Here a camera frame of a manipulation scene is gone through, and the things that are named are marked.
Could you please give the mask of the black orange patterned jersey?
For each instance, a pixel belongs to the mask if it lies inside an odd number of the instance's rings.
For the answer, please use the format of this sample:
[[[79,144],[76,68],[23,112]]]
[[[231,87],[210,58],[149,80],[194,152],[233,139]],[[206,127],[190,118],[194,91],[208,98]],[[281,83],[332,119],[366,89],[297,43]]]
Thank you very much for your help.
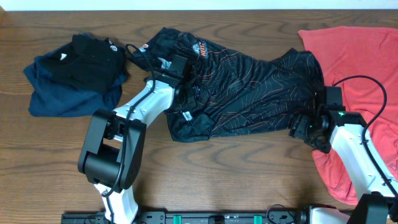
[[[299,114],[313,111],[315,93],[324,86],[311,52],[290,49],[277,59],[258,60],[176,29],[161,29],[129,59],[158,72],[170,67],[174,55],[188,59],[185,78],[195,78],[201,89],[193,116],[176,107],[166,111],[177,142],[289,129]]]

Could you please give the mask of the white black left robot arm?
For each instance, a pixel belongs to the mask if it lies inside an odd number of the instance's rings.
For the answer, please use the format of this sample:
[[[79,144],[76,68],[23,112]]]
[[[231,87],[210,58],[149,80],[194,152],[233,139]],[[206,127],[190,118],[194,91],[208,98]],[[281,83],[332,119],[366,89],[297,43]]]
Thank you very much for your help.
[[[195,81],[175,72],[156,73],[125,105],[92,115],[78,170],[101,194],[110,223],[136,219],[139,207],[132,184],[141,167],[146,129],[165,110],[193,103]]]

